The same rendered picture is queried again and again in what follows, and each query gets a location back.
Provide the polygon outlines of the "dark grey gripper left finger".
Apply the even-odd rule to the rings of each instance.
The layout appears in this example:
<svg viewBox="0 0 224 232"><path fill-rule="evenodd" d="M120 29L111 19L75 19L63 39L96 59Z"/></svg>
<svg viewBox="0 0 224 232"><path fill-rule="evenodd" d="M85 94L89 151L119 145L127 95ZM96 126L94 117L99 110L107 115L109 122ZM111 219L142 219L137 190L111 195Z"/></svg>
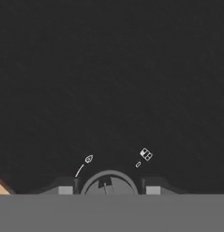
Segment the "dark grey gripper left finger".
<svg viewBox="0 0 224 232"><path fill-rule="evenodd" d="M56 179L53 183L42 187L34 194L45 195L73 195L78 193L78 179L74 177L65 177Z"/></svg>

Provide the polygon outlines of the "black hob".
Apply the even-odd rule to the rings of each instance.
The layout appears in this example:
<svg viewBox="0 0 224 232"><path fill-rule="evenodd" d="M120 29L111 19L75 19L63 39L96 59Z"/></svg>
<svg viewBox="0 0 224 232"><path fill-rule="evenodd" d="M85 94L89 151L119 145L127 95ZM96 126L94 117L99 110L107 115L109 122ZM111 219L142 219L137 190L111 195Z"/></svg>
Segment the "black hob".
<svg viewBox="0 0 224 232"><path fill-rule="evenodd" d="M224 0L0 0L0 179L107 169L224 194Z"/></svg>

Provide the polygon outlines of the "grey round hob knob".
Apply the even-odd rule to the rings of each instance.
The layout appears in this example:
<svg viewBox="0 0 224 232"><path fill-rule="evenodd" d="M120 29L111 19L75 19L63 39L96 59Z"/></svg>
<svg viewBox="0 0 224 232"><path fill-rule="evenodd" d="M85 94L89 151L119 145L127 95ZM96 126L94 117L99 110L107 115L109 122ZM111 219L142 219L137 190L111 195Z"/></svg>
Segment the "grey round hob knob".
<svg viewBox="0 0 224 232"><path fill-rule="evenodd" d="M89 177L81 188L82 195L138 195L133 180L118 170L103 170Z"/></svg>

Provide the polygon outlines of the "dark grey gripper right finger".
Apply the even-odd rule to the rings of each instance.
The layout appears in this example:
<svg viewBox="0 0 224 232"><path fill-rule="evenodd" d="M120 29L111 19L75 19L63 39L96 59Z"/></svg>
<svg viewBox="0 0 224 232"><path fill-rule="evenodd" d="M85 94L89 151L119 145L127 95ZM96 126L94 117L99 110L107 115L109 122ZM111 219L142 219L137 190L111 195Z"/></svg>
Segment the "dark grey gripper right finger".
<svg viewBox="0 0 224 232"><path fill-rule="evenodd" d="M170 195L183 194L180 188L172 186L165 178L144 177L141 179L143 193L145 195Z"/></svg>

